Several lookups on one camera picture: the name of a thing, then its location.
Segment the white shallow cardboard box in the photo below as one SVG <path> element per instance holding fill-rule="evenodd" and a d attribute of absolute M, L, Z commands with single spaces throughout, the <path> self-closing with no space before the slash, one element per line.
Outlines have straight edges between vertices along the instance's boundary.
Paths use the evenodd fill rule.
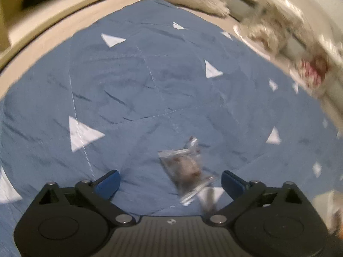
<path fill-rule="evenodd" d="M 328 232 L 342 240 L 342 193 L 331 190 L 319 194 L 313 199 L 313 206 L 325 223 Z"/>

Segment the clear case white doll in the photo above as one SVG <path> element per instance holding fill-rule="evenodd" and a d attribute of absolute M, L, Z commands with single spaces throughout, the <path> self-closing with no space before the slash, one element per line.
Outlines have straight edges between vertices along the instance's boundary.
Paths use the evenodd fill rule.
<path fill-rule="evenodd" d="M 304 48 L 315 41 L 315 35 L 303 11 L 290 0 L 257 0 L 256 7 L 234 32 L 257 54 L 270 59 L 297 39 Z"/>

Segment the wooden bedside shelf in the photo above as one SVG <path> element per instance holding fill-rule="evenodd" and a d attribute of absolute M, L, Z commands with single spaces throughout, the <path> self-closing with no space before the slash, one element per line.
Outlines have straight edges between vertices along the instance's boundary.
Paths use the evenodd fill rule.
<path fill-rule="evenodd" d="M 55 23 L 101 0 L 48 0 L 22 8 L 24 0 L 1 0 L 1 68 Z"/>

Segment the clear case pink doll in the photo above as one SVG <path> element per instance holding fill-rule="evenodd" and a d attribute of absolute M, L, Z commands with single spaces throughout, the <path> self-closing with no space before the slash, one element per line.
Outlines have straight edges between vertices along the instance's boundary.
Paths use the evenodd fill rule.
<path fill-rule="evenodd" d="M 342 47 L 320 34 L 290 65 L 291 78 L 313 97 L 322 96 L 342 71 Z"/>

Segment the blue quilted triangle blanket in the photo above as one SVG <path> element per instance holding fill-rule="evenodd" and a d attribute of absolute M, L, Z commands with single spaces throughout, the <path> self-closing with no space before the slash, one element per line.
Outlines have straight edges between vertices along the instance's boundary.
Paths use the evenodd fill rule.
<path fill-rule="evenodd" d="M 342 136 L 317 100 L 216 25 L 143 0 L 75 33 L 1 100 L 1 255 L 18 256 L 14 228 L 50 181 L 116 169 L 113 202 L 130 214 L 200 214 L 158 157 L 192 136 L 209 174 L 342 190 Z"/>

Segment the clear green candy packet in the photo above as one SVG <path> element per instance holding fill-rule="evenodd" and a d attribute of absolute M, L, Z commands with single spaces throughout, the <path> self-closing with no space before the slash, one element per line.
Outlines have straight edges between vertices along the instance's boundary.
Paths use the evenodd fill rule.
<path fill-rule="evenodd" d="M 216 181 L 215 175 L 203 171 L 199 142 L 190 137 L 182 149 L 158 152 L 161 165 L 175 184 L 180 202 L 186 206 L 204 188 Z"/>

